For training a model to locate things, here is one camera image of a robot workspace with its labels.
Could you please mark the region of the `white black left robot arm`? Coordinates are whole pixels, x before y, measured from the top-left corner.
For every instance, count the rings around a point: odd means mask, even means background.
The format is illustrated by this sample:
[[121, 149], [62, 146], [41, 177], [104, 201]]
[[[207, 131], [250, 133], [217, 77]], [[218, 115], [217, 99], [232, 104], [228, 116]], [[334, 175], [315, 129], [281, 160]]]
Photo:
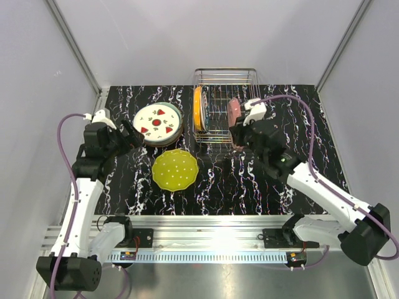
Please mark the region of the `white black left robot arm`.
[[96, 290], [111, 251], [116, 246], [128, 247], [136, 239], [128, 216], [110, 216], [94, 240], [89, 234], [116, 158], [141, 146], [143, 135], [127, 120], [116, 128], [105, 121], [92, 121], [85, 127], [75, 162], [67, 165], [71, 192], [64, 222], [50, 254], [39, 257], [36, 263], [52, 298], [56, 291]]

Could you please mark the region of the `yellow polka dot plate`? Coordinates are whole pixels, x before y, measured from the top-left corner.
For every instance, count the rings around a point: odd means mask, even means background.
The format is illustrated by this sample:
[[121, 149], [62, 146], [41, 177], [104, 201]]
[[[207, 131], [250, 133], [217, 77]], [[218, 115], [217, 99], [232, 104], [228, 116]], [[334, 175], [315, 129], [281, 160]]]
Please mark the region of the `yellow polka dot plate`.
[[194, 123], [194, 128], [197, 131], [203, 131], [203, 125], [202, 125], [202, 87], [198, 86], [194, 89], [194, 97], [193, 97], [193, 123]]

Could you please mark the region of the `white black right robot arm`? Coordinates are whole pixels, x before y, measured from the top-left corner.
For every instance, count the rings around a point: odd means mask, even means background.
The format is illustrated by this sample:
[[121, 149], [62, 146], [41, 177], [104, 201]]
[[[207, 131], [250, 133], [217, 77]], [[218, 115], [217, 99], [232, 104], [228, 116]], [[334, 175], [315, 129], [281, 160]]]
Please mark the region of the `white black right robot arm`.
[[388, 242], [391, 232], [390, 211], [382, 204], [371, 206], [356, 199], [322, 175], [312, 173], [279, 140], [278, 130], [265, 120], [245, 124], [239, 117], [229, 122], [236, 146], [250, 149], [262, 163], [266, 174], [301, 192], [326, 210], [331, 221], [292, 216], [282, 227], [283, 242], [297, 247], [303, 241], [339, 246], [353, 262], [367, 266]]

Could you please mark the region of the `white watermelon pattern plate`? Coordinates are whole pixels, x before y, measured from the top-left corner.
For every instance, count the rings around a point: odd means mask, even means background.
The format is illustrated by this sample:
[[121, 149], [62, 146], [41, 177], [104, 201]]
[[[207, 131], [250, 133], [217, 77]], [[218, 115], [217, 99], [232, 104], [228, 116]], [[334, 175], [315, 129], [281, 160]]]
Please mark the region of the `white watermelon pattern plate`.
[[176, 109], [164, 104], [152, 104], [139, 110], [133, 118], [133, 127], [147, 143], [166, 141], [178, 131], [181, 116]]

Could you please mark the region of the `white plate green lettered rim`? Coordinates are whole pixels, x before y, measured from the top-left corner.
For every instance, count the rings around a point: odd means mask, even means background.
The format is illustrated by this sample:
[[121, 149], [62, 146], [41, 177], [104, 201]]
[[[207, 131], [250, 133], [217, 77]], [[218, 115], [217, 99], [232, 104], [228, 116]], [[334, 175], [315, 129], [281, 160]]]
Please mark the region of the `white plate green lettered rim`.
[[201, 125], [203, 131], [208, 131], [208, 100], [203, 88], [201, 89]]

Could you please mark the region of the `pink polka dot plate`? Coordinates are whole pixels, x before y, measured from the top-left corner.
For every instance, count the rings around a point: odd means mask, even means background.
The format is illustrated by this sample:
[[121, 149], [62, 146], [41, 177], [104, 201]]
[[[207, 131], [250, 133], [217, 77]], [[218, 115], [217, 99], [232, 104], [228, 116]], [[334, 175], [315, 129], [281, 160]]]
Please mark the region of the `pink polka dot plate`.
[[[236, 124], [236, 120], [241, 116], [241, 106], [239, 100], [237, 98], [233, 98], [228, 102], [227, 105], [227, 113], [228, 113], [228, 126], [233, 127]], [[229, 134], [231, 136], [231, 142], [233, 149], [236, 151], [242, 151], [243, 147], [238, 146], [233, 138], [233, 133], [229, 130]]]

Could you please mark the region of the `lime green polka dot plate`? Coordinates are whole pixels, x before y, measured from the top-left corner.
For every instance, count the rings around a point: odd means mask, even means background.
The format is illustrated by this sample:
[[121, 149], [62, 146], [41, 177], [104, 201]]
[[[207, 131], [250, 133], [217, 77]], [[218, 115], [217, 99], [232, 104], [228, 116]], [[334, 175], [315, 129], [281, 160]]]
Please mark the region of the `lime green polka dot plate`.
[[197, 178], [196, 158], [182, 149], [168, 150], [159, 155], [151, 168], [152, 179], [159, 188], [170, 192], [190, 187]]

